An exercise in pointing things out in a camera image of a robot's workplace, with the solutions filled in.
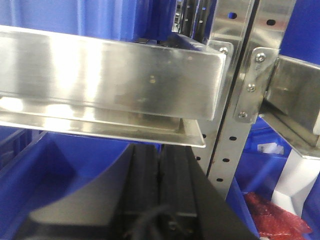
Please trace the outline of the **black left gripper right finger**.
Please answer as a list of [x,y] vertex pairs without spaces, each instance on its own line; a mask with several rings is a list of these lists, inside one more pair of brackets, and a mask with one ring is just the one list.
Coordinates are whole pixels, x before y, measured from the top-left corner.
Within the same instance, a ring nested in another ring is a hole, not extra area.
[[163,145],[159,157],[159,201],[172,240],[256,240],[210,183],[190,147]]

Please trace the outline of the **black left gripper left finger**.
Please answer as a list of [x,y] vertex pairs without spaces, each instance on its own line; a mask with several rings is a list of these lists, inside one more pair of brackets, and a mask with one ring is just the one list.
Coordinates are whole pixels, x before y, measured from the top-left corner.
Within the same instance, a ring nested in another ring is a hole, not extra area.
[[155,240],[158,159],[153,145],[131,144],[95,179],[31,211],[16,240]]

